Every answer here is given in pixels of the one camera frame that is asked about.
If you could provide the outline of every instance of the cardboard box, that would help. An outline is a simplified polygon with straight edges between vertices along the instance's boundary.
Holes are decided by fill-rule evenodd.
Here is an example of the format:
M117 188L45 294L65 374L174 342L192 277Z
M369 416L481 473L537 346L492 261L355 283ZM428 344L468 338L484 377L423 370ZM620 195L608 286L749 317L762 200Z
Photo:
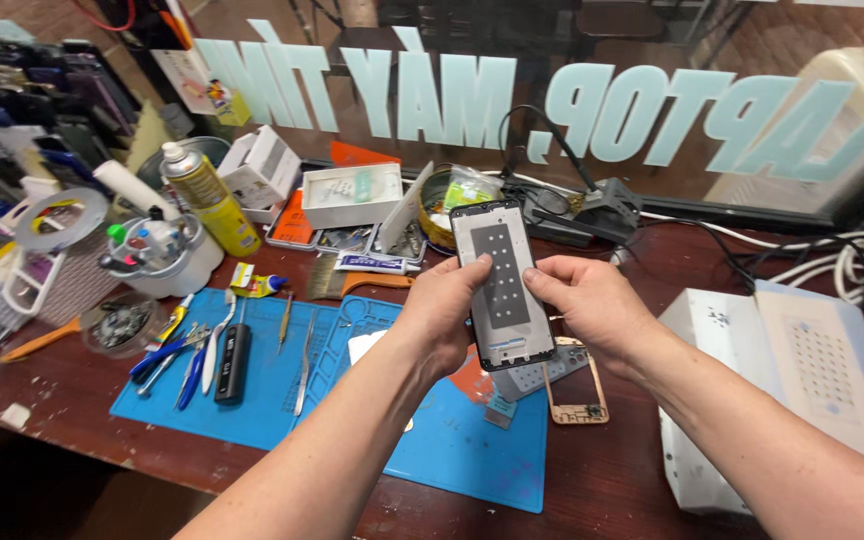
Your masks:
M269 126L262 126L232 143L217 172L251 216L250 211L264 211L289 198L301 165L285 141Z
M302 210L313 229L382 223L402 201L402 169L380 163L306 171L302 190Z
M285 208L285 201L279 201L275 204L261 210L252 208L242 208L242 214L246 215L252 223L276 223L282 210Z

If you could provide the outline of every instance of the cleaning spray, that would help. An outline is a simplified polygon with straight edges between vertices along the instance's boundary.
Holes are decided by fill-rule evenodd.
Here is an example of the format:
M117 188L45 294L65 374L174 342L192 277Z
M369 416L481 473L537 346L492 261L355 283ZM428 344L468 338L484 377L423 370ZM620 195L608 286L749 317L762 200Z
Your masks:
M256 229L215 173L209 158L174 142L163 144L162 154L164 159L159 172L188 203L192 214L198 216L222 249L233 257L246 257L258 251L261 240Z

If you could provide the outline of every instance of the repair mat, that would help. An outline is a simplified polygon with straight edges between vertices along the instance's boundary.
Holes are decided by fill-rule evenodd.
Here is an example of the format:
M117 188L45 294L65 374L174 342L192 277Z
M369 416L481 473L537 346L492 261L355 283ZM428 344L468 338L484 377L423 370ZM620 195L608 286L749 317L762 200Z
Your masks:
M347 296L309 376L301 422L350 368L349 340L389 328L397 303ZM478 363L477 356L466 362ZM448 378L437 382L413 415L384 473L540 513L546 484L546 394L517 402L509 429L485 421L486 405L473 402Z
M243 299L240 297L237 302L239 305L229 324L239 322ZM182 349L182 353L151 387L149 398L138 397L138 387L128 382L118 399L115 399L109 414L264 450L271 450L279 444L296 423L292 411L298 397L303 348L311 315L313 311L316 313L315 328L309 343L310 363L318 357L318 351L330 335L339 310L293 301L282 353L276 355L286 300L266 297L249 298L246 302L245 322L251 327L251 343L242 402L219 405L213 399L215 384L209 388L207 396L202 394L199 384L186 410L174 409L186 366L195 354L194 347L190 346ZM229 306L225 303L225 291L202 289L192 300L177 332L187 333L192 323L205 323L211 330L227 314ZM223 343L224 332L219 337L220 350ZM138 362L138 357L128 362ZM313 369L314 363L310 365L309 373Z

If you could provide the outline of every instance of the desk surface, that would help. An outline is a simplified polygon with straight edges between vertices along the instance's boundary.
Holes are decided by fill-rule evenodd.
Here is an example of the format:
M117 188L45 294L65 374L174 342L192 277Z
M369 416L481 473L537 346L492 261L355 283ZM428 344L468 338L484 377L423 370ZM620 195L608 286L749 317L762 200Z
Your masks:
M741 292L722 252L701 229L670 224L639 233L642 237L632 247L638 260L624 263L623 272L653 313L661 313L683 288ZM727 241L739 251L748 249ZM533 251L537 259L557 252L582 255L581 251L535 240ZM306 277L315 257L315 253L263 246L248 261L260 274L288 276L297 299L305 300ZM441 259L430 251L423 267ZM210 286L225 287L234 264L227 259L213 274ZM812 285L819 292L832 292L830 278L816 279ZM355 294L398 303L406 297L404 291L368 285L356 289ZM330 300L322 303L338 304ZM45 330L33 323L10 340L21 343ZM21 429L25 436L210 493L223 491L263 457L265 452L257 448L111 416L109 408L134 363L90 353L77 338L64 338L24 362L0 364L0 414L18 403L31 410ZM383 475L356 535L367 540L453 535L765 537L751 518L703 517L678 510L666 483L655 400L630 382L604 370L599 373L611 421L597 426L549 423L541 514ZM557 386L569 383L566 378ZM0 427L10 429L1 421Z

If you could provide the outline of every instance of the orange-handled brush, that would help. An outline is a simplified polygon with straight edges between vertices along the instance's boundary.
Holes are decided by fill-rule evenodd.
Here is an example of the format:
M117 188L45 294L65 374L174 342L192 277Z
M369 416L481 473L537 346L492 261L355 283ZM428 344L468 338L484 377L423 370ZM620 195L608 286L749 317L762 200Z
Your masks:
M346 272L335 269L335 256L322 255L315 261L305 288L309 300L342 300L359 286L379 286L409 289L416 280L408 276L376 274L373 272Z

